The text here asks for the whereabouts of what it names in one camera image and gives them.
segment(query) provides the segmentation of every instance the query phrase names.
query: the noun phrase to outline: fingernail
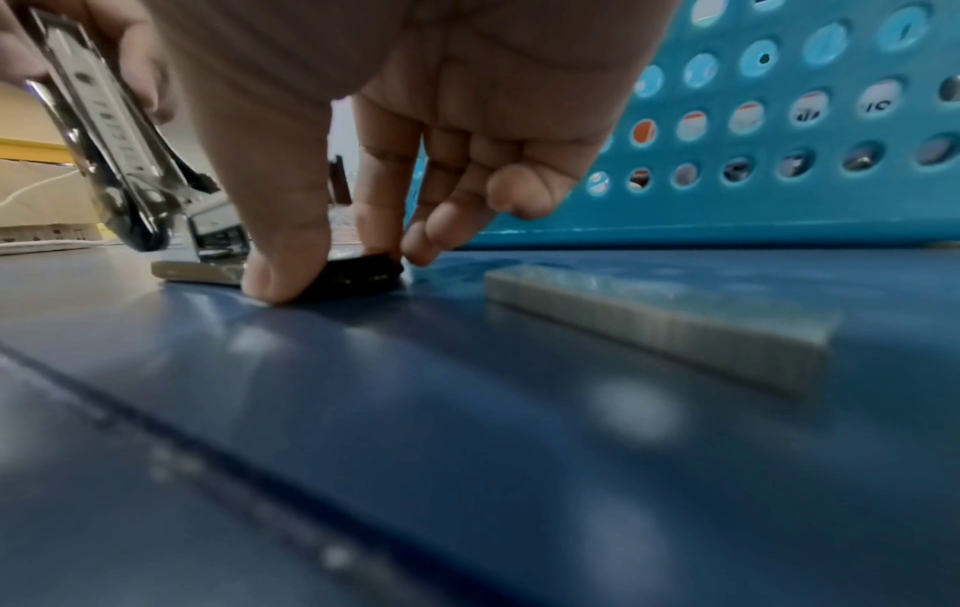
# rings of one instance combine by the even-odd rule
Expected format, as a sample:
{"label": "fingernail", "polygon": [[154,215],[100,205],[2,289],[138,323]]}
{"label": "fingernail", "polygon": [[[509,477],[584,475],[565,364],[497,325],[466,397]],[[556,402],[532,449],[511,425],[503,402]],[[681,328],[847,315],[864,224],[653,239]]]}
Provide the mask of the fingernail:
{"label": "fingernail", "polygon": [[254,249],[247,257],[243,271],[243,292],[254,299],[268,301],[270,285],[273,283],[273,269],[270,262],[260,251]]}
{"label": "fingernail", "polygon": [[47,73],[47,64],[35,50],[9,32],[0,33],[0,64],[16,79],[36,78]]}

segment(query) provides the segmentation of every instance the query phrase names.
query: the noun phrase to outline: open stapler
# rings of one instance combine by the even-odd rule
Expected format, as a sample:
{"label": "open stapler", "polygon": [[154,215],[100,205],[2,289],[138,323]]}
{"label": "open stapler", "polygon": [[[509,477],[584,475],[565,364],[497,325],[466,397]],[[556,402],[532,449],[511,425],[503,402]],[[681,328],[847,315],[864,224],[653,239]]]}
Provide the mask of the open stapler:
{"label": "open stapler", "polygon": [[[32,8],[18,16],[53,68],[27,86],[63,135],[105,225],[137,251],[158,251],[151,269],[159,278],[239,285],[253,245],[217,183],[173,151],[79,23]],[[350,204],[339,159],[330,176],[332,202]],[[390,290],[401,271],[387,255],[333,255],[304,297]]]}

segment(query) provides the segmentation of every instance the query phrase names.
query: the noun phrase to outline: perforated basket wall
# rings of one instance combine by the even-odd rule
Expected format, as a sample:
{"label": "perforated basket wall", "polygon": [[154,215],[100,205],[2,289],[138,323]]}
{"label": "perforated basket wall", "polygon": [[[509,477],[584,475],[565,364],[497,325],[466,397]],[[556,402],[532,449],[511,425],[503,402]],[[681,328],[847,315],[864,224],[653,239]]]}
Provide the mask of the perforated basket wall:
{"label": "perforated basket wall", "polygon": [[473,244],[960,240],[958,0],[687,0],[634,93],[555,214]]}

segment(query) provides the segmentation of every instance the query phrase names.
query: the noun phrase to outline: hand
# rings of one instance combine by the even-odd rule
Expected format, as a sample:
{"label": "hand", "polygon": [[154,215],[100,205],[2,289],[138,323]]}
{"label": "hand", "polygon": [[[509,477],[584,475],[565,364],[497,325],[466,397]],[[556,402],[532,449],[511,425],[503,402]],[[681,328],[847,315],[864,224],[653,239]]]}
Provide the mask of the hand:
{"label": "hand", "polygon": [[0,0],[0,81],[15,86],[48,69],[14,16],[18,5],[66,15],[94,37],[116,45],[120,73],[143,108],[158,123],[173,118],[170,70],[150,16],[138,0]]}
{"label": "hand", "polygon": [[[287,301],[326,263],[330,101],[353,94],[367,253],[425,265],[498,212],[551,213],[584,176],[677,0],[148,0],[195,126]],[[404,200],[429,162],[406,233]]]}

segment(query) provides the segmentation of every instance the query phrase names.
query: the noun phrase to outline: beige wall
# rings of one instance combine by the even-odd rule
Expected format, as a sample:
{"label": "beige wall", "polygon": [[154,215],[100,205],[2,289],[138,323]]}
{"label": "beige wall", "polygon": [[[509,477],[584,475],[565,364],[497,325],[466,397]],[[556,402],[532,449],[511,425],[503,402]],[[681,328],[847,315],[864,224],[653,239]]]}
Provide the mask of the beige wall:
{"label": "beige wall", "polygon": [[0,139],[63,143],[40,103],[6,84],[0,84]]}

